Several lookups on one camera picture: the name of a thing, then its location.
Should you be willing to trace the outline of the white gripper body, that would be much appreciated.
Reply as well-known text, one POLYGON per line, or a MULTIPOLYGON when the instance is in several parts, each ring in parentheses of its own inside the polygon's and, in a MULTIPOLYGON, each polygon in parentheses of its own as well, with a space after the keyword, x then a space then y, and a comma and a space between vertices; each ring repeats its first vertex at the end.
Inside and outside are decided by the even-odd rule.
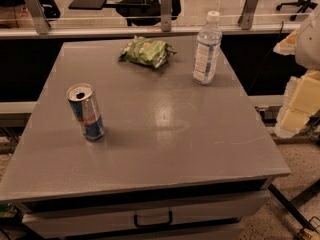
POLYGON ((320 5, 301 23, 295 60, 306 69, 320 70, 320 5))

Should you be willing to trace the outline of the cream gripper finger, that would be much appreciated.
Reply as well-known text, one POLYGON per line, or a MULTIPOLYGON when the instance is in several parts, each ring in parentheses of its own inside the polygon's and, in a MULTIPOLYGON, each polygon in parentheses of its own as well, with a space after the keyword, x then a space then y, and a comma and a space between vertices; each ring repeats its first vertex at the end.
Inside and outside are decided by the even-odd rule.
POLYGON ((280 55, 294 55, 296 50, 296 39, 298 35, 298 29, 292 31, 286 38, 278 42, 273 51, 280 55))
POLYGON ((291 77, 277 116, 275 134, 280 138, 292 138, 305 128, 319 110, 320 72, 308 70, 300 78, 291 77))

